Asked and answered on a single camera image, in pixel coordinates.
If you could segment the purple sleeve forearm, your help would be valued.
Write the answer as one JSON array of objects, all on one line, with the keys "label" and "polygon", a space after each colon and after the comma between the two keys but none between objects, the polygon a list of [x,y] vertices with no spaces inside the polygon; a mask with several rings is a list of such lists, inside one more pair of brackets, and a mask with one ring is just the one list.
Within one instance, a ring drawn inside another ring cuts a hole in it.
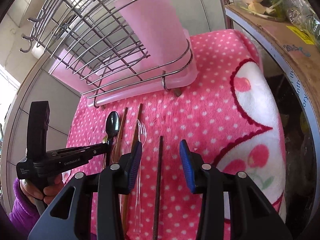
[{"label": "purple sleeve forearm", "polygon": [[30,183],[23,182],[22,186],[23,188],[21,188],[20,180],[16,178],[13,185],[15,201],[9,218],[16,230],[27,238],[40,217],[36,206],[31,202],[30,198],[42,199],[43,195]]}]

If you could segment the left hand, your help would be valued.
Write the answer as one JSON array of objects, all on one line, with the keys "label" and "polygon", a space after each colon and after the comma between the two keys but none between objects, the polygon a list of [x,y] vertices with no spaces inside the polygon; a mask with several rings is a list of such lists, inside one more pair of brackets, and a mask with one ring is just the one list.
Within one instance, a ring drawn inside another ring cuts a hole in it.
[{"label": "left hand", "polygon": [[62,174],[58,175],[52,185],[45,187],[43,190],[39,190],[32,182],[23,179],[20,180],[20,188],[23,194],[35,205],[35,200],[42,200],[49,205],[55,196],[64,187],[62,181]]}]

